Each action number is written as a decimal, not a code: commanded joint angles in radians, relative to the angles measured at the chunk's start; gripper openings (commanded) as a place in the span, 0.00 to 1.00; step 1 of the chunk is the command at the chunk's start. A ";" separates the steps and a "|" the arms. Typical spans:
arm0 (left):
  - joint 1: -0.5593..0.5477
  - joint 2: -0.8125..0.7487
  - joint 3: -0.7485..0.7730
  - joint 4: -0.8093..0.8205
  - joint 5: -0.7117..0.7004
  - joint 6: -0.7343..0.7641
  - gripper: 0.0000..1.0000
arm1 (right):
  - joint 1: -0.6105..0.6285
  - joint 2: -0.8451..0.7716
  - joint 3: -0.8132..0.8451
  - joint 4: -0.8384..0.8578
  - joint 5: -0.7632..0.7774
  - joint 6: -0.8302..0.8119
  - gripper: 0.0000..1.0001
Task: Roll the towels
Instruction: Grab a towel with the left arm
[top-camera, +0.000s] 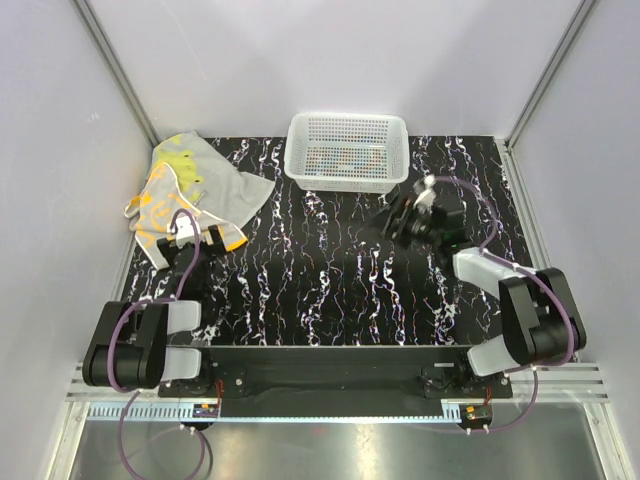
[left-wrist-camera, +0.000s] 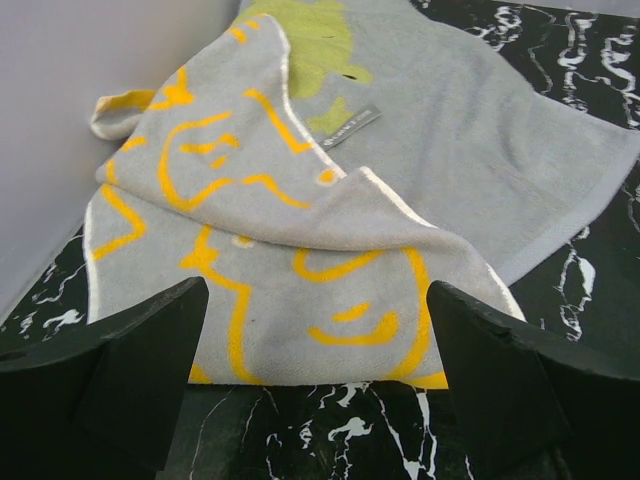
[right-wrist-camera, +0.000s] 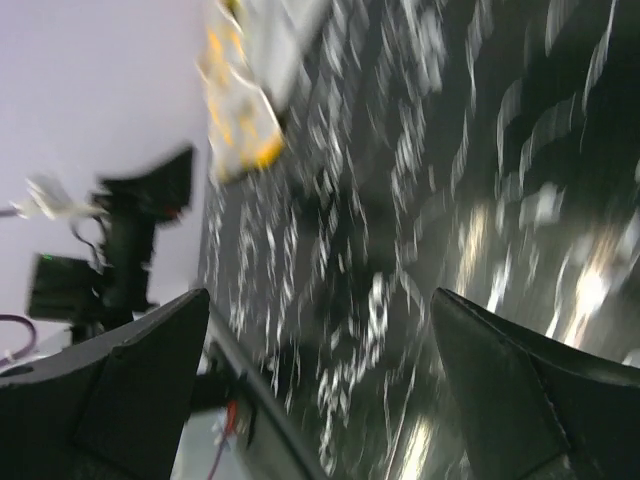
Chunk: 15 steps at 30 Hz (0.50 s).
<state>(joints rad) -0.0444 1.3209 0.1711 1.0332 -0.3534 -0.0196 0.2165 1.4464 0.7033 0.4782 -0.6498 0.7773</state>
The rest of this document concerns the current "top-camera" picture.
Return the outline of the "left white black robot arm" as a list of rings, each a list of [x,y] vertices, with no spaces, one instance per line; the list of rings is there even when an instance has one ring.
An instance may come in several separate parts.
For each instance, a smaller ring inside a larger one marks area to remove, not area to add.
[[[201,325],[210,261],[226,253],[222,232],[212,225],[194,237],[190,226],[180,227],[156,246],[168,264],[169,295],[107,302],[82,362],[82,379],[122,392],[180,380],[190,393],[203,396],[214,388],[216,372],[197,350],[171,347],[169,337]]]

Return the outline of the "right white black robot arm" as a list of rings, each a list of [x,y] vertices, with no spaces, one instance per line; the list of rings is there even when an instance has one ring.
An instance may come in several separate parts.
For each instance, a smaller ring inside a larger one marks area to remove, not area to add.
[[[486,389],[490,376],[541,364],[565,363],[586,334],[564,273],[509,262],[473,244],[462,201],[432,194],[397,196],[379,215],[382,234],[395,244],[431,248],[440,269],[499,301],[501,333],[466,353],[454,384],[466,396]]]

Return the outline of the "grey and orange towel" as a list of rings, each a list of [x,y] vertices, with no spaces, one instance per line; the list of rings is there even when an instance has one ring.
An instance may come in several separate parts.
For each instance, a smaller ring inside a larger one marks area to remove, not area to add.
[[[176,173],[169,164],[163,162],[152,169],[144,189],[129,202],[124,211],[138,246],[155,269],[164,270],[170,266],[170,261],[160,252],[157,241],[175,237],[176,228],[171,227],[171,222],[180,208],[194,216],[200,228],[200,238],[205,238],[209,243],[213,238],[205,231],[210,226],[218,227],[226,252],[234,251],[248,242],[237,225],[190,203],[179,189]]]

